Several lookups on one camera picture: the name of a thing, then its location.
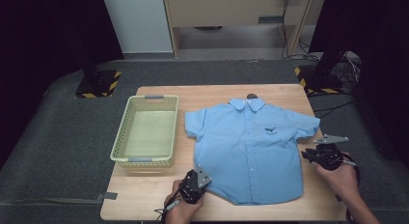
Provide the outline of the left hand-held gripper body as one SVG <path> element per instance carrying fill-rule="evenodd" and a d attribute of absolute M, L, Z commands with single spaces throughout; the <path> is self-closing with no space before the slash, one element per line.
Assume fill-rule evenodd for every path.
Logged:
<path fill-rule="evenodd" d="M 206 193 L 206 188 L 211 181 L 212 178 L 199 165 L 186 174 L 179 187 L 179 193 L 186 203 L 195 205 Z"/>

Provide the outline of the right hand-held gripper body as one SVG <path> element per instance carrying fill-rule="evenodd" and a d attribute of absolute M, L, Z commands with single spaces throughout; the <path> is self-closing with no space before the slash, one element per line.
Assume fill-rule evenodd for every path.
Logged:
<path fill-rule="evenodd" d="M 336 170 L 343 164 L 343 156 L 337 143 L 348 141 L 347 137 L 325 134 L 314 142 L 316 143 L 317 158 L 321 167 L 326 170 Z"/>

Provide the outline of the light blue shirt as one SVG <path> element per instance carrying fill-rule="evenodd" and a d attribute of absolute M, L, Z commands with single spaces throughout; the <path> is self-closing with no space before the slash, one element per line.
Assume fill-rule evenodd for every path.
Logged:
<path fill-rule="evenodd" d="M 303 195 L 297 140 L 315 135 L 318 118 L 233 98 L 185 114 L 196 140 L 195 164 L 212 178 L 208 190 L 235 205 L 270 205 Z"/>

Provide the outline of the green plastic basket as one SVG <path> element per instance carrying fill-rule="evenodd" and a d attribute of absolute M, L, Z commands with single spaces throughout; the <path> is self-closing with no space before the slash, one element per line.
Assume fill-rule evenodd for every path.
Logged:
<path fill-rule="evenodd" d="M 130 97 L 110 158 L 123 167 L 171 167 L 177 119 L 178 96 Z"/>

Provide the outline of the person's left hand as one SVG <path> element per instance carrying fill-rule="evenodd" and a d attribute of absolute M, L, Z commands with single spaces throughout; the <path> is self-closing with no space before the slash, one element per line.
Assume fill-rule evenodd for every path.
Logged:
<path fill-rule="evenodd" d="M 181 182 L 182 180 L 176 180 L 173 182 L 172 192 L 164 200 L 165 207 L 168 206 L 169 201 L 173 195 L 176 194 Z M 192 217 L 204 205 L 204 198 L 205 196 L 203 195 L 195 205 L 188 204 L 181 199 L 178 205 L 170 209 L 170 211 L 167 211 L 167 214 L 165 215 L 165 224 L 190 224 Z"/>

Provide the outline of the person's right hand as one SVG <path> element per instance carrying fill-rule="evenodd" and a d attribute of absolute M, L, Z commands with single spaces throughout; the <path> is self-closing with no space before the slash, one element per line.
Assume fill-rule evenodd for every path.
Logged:
<path fill-rule="evenodd" d="M 326 170 L 315 162 L 312 166 L 345 203 L 359 195 L 356 171 L 353 166 L 343 163 L 333 171 Z"/>

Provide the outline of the black stand with striped base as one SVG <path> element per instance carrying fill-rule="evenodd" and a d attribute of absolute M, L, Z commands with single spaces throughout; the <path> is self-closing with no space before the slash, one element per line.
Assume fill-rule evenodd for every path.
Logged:
<path fill-rule="evenodd" d="M 83 71 L 75 95 L 78 98 L 111 97 L 121 73 L 118 70 L 99 70 L 82 42 L 76 44 L 74 54 Z"/>
<path fill-rule="evenodd" d="M 307 95 L 313 93 L 341 93 L 341 80 L 332 74 L 333 68 L 340 59 L 339 52 L 324 52 L 314 65 L 302 65 L 294 69 L 299 84 Z"/>

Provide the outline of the grey tape strip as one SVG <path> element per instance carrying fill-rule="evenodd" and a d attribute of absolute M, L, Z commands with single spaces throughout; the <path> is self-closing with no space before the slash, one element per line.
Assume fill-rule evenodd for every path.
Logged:
<path fill-rule="evenodd" d="M 103 201 L 104 199 L 116 200 L 117 197 L 118 197 L 118 193 L 115 193 L 115 192 L 104 192 L 104 193 L 99 193 L 96 195 L 96 199 L 98 201 Z"/>

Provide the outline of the dark curtain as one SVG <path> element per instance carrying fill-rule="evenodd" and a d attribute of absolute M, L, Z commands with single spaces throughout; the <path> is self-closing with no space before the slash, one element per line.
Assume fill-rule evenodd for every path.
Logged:
<path fill-rule="evenodd" d="M 409 0 L 324 0 L 310 51 L 359 56 L 361 113 L 378 148 L 409 168 Z"/>
<path fill-rule="evenodd" d="M 123 57 L 104 0 L 0 0 L 0 169 L 80 52 L 96 65 Z"/>

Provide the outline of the beige wooden desk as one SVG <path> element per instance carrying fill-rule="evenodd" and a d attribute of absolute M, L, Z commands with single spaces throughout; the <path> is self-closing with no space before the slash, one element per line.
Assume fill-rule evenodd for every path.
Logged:
<path fill-rule="evenodd" d="M 174 50 L 185 27 L 256 26 L 260 15 L 282 15 L 277 24 L 292 55 L 305 25 L 317 22 L 324 0 L 164 0 Z"/>

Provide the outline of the white panel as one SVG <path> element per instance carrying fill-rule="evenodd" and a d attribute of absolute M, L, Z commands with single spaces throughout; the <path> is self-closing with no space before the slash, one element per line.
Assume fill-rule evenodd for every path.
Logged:
<path fill-rule="evenodd" d="M 104 0 L 122 52 L 172 53 L 164 0 Z"/>

